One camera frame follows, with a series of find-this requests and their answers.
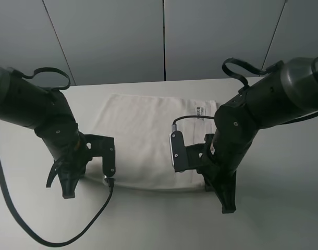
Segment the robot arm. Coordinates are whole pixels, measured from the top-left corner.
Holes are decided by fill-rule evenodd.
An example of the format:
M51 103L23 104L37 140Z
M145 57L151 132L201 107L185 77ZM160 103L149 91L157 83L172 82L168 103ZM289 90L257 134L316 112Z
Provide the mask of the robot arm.
M188 147L184 146L180 131L173 131L170 140L175 171L196 169L204 176L207 189L217 194L222 212L233 213L236 169L257 132L305 120L303 116L318 111L318 58L278 62L272 66L271 74L250 87L244 77L229 71L225 63L223 69L245 86L216 112L215 134L207 134L205 144Z
M93 157L104 156L104 175L108 178L114 175L114 138L79 132L72 111L59 91L67 87L44 89L23 79L31 79L45 71L61 73L68 78L54 68L38 69L32 77L14 69L0 68L0 120L33 129L42 138L54 158L46 187L49 188L58 175L63 198L74 198L78 180Z

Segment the table surface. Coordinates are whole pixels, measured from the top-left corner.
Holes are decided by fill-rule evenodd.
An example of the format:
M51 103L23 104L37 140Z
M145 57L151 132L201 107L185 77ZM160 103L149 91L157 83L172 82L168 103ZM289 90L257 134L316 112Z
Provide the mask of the table surface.
M222 104L240 88L233 79L129 83L73 86L65 96L88 133L112 93ZM0 121L0 155L16 208L46 240L78 234L107 198L107 187L89 179L79 182L75 199L62 198L58 181L46 189L53 160L31 130ZM318 118L258 133L238 168L236 205L222 215L213 193L116 188L92 228L63 249L318 249ZM46 249L16 224L1 191L0 249Z

